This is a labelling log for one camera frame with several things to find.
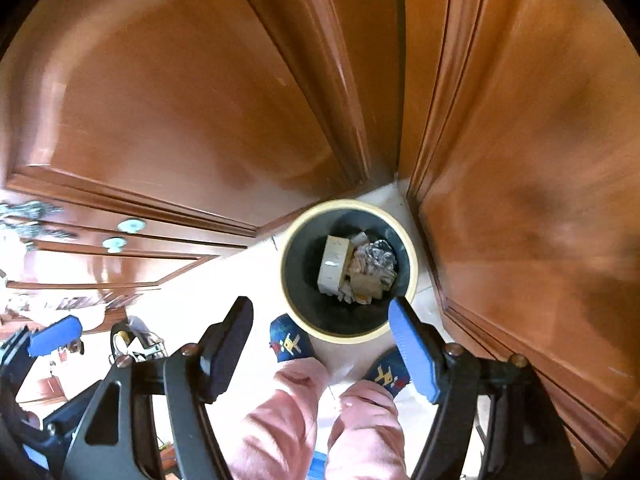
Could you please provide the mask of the aluminium foil ball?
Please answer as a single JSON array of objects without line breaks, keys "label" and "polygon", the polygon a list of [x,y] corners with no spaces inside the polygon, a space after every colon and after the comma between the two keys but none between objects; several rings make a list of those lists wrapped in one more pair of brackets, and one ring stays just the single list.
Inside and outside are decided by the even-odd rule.
[{"label": "aluminium foil ball", "polygon": [[397,278],[397,258],[387,240],[375,240],[359,245],[352,254],[348,274],[377,278],[384,289],[390,289]]}]

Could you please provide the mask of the yellow white carton box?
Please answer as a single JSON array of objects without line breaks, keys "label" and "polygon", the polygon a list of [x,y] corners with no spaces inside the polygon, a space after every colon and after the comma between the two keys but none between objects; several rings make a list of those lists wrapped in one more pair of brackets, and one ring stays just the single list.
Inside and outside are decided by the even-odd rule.
[{"label": "yellow white carton box", "polygon": [[354,245],[348,238],[333,235],[326,238],[317,280],[322,294],[338,295],[353,251]]}]

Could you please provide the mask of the right blue slipper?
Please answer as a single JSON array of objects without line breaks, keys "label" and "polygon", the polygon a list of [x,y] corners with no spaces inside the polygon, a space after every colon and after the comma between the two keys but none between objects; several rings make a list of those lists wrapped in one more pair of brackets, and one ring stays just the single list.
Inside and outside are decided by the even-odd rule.
[{"label": "right blue slipper", "polygon": [[411,382],[404,359],[397,347],[382,354],[364,374],[363,378],[384,388],[393,398]]}]

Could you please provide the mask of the blue slipper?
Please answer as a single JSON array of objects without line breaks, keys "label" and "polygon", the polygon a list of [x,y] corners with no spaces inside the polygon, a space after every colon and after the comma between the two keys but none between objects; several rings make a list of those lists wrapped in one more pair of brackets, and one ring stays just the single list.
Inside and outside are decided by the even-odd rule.
[{"label": "blue slipper", "polygon": [[404,359],[397,347],[382,354],[364,374],[363,378],[384,388],[393,398],[411,382]]},{"label": "blue slipper", "polygon": [[278,363],[314,358],[309,335],[288,314],[273,320],[269,327],[269,345]]}]

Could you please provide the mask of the left blue slipper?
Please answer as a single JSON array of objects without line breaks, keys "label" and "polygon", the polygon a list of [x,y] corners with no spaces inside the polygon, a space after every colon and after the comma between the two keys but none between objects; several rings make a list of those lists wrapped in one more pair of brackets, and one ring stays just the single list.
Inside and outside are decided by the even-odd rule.
[{"label": "left blue slipper", "polygon": [[288,314],[273,320],[269,327],[269,345],[278,363],[314,358],[309,335]]}]

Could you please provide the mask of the right pink trouser leg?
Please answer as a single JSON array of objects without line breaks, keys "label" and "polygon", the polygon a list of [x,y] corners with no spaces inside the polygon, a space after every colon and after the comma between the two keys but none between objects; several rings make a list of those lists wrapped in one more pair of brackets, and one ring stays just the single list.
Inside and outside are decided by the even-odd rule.
[{"label": "right pink trouser leg", "polygon": [[326,479],[408,479],[405,436],[392,395],[370,380],[340,396],[329,437]]}]

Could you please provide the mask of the pink trouser leg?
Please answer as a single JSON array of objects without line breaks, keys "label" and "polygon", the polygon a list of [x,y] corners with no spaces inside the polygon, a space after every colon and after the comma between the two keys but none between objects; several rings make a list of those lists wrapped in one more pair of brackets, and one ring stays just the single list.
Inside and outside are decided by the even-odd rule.
[{"label": "pink trouser leg", "polygon": [[271,396],[246,415],[224,445],[235,479],[303,479],[317,440],[320,396],[329,372],[315,358],[285,361]]},{"label": "pink trouser leg", "polygon": [[370,380],[340,396],[329,437],[326,479],[408,479],[405,436],[392,395]]}]

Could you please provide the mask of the left pink trouser leg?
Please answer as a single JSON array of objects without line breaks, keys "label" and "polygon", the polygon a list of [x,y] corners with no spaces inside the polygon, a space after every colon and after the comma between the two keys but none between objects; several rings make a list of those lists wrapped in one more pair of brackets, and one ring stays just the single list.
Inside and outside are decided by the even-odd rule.
[{"label": "left pink trouser leg", "polygon": [[246,415],[224,445],[235,479],[303,479],[317,440],[320,396],[329,372],[315,358],[285,361],[271,396]]}]

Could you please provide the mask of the round cabinet knob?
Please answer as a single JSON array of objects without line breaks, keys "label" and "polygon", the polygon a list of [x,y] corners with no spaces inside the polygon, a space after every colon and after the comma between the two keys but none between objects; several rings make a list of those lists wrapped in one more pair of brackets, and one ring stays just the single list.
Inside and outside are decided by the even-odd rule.
[{"label": "round cabinet knob", "polygon": [[120,254],[124,250],[126,245],[126,238],[123,238],[121,236],[111,236],[102,240],[102,247],[109,254]]},{"label": "round cabinet knob", "polygon": [[146,227],[146,222],[140,218],[127,218],[117,225],[120,232],[137,234]]}]

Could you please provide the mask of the black bin with yellow rim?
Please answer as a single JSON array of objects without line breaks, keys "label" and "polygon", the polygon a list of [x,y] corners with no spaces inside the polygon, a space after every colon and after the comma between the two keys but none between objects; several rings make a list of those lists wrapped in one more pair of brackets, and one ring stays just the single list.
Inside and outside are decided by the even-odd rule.
[{"label": "black bin with yellow rim", "polygon": [[413,300],[416,248],[391,214],[359,200],[315,206],[286,231],[281,284],[294,321],[332,344],[388,332],[390,302]]}]

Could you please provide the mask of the wooden cabinet door left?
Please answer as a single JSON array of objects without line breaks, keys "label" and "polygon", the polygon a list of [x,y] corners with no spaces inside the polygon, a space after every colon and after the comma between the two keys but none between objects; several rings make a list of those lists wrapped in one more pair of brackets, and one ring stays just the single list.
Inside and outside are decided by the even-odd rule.
[{"label": "wooden cabinet door left", "polygon": [[1,0],[1,185],[251,238],[393,180],[400,0]]}]

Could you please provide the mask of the wooden cabinet door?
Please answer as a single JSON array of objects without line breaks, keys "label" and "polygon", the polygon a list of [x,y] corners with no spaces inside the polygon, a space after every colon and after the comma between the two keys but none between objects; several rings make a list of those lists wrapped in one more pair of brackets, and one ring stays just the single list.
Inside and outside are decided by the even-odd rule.
[{"label": "wooden cabinet door", "polygon": [[399,172],[446,331],[526,356],[582,472],[639,423],[639,55],[605,0],[404,0]]},{"label": "wooden cabinet door", "polygon": [[400,0],[1,0],[1,185],[251,238],[393,180]]}]

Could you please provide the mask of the wooden cabinet door right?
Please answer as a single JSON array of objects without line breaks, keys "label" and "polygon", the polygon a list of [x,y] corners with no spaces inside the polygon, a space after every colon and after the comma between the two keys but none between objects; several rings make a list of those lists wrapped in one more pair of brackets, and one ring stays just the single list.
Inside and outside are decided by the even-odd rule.
[{"label": "wooden cabinet door right", "polygon": [[582,472],[639,423],[639,55],[605,0],[404,0],[399,172],[446,331],[526,356]]}]

